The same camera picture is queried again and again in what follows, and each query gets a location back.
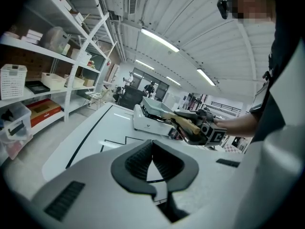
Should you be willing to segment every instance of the window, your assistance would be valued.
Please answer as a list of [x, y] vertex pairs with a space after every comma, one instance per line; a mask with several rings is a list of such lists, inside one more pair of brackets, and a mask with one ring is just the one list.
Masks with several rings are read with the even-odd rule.
[[133, 87], [143, 90], [146, 85], [149, 85], [152, 81], [155, 82], [154, 91], [156, 93], [155, 99], [162, 100], [166, 94], [166, 91], [169, 85], [165, 84], [164, 82], [159, 81], [158, 79], [154, 78], [153, 76], [144, 73], [143, 71], [138, 70], [137, 68], [133, 69]]

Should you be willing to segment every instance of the ceiling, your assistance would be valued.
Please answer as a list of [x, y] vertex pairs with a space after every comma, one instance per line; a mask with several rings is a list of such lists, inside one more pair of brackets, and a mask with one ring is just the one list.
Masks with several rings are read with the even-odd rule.
[[[169, 76], [188, 92], [251, 102], [268, 70], [275, 25], [271, 22], [242, 25], [236, 20], [223, 20], [217, 1], [137, 0], [135, 14], [128, 14], [129, 0], [105, 3], [108, 10], [120, 16], [121, 21], [114, 21], [112, 28], [126, 61], [175, 85], [165, 78]], [[140, 33], [139, 21], [177, 45], [180, 51], [174, 53]], [[155, 68], [154, 72], [134, 62], [135, 59]], [[196, 71], [199, 67], [216, 86], [211, 86]]]

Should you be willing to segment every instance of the white plastic basket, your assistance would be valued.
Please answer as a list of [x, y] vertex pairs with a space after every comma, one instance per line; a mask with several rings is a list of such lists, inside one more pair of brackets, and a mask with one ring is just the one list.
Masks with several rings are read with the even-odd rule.
[[[65, 79], [67, 80], [67, 82], [66, 82], [66, 86], [67, 86], [68, 79], [69, 79], [69, 75], [68, 74], [65, 75]], [[84, 82], [85, 82], [85, 80], [82, 80], [81, 78], [78, 78], [78, 77], [75, 76], [72, 87], [73, 88], [80, 88], [80, 87], [82, 87], [84, 85]]]
[[67, 79], [64, 79], [56, 74], [42, 73], [41, 82], [49, 87], [51, 91], [61, 90], [65, 87]]
[[26, 75], [24, 65], [5, 64], [1, 68], [1, 99], [22, 97]]
[[92, 55], [90, 53], [87, 53], [86, 51], [80, 51], [79, 49], [74, 48], [72, 50], [71, 58], [77, 60], [78, 57], [81, 63], [87, 65]]
[[4, 128], [0, 131], [1, 152], [7, 152], [14, 159], [20, 150], [32, 139], [31, 111], [22, 103], [10, 104], [0, 110], [0, 116], [10, 111], [13, 117], [3, 120]]

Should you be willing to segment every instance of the wooden handle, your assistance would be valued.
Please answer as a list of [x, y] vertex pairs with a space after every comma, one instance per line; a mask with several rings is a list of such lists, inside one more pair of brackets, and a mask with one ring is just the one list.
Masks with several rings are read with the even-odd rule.
[[177, 116], [173, 113], [164, 113], [162, 115], [163, 118], [166, 119], [175, 119], [175, 121], [182, 127], [182, 128], [189, 128], [195, 135], [200, 133], [200, 128], [194, 125], [192, 122], [189, 122], [187, 119], [183, 117]]

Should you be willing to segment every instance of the fluorescent light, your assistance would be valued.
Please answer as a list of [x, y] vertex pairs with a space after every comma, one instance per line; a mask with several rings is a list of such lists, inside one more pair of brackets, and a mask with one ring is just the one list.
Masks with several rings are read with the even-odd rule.
[[133, 74], [135, 74], [135, 75], [137, 75], [137, 76], [139, 76], [139, 77], [141, 77], [141, 78], [142, 78], [142, 76], [141, 76], [141, 75], [139, 75], [139, 74], [137, 74], [137, 73], [133, 73]]
[[174, 45], [172, 45], [171, 43], [169, 43], [168, 41], [164, 40], [163, 38], [161, 38], [160, 36], [148, 31], [147, 29], [142, 28], [141, 32], [155, 40], [157, 40], [158, 42], [162, 43], [164, 46], [170, 48], [171, 50], [173, 50], [174, 52], [178, 52], [180, 49], [175, 47]]
[[116, 116], [118, 116], [118, 117], [121, 117], [121, 118], [124, 118], [124, 119], [127, 119], [127, 120], [130, 120], [130, 118], [127, 118], [127, 117], [122, 116], [122, 115], [119, 115], [119, 114], [114, 114], [114, 115], [116, 115]]
[[212, 80], [203, 72], [202, 69], [197, 69], [200, 75], [202, 75], [212, 86], [215, 86], [215, 84], [212, 82]]
[[149, 65], [147, 65], [147, 64], [145, 64], [145, 63], [143, 63], [143, 62], [141, 62], [141, 61], [139, 61], [139, 60], [135, 60], [137, 63], [140, 63], [140, 64], [142, 64], [142, 65], [144, 65], [144, 66], [146, 66], [147, 68], [149, 68], [149, 69], [151, 69], [151, 70], [154, 70], [154, 68], [152, 68], [151, 66], [149, 66]]
[[177, 83], [177, 82], [176, 82], [176, 81], [174, 81], [172, 78], [169, 78], [168, 76], [167, 76], [166, 78], [167, 78], [167, 79], [169, 79], [170, 81], [172, 81], [172, 82], [176, 83], [177, 85], [181, 86], [181, 84], [180, 84], [180, 83]]

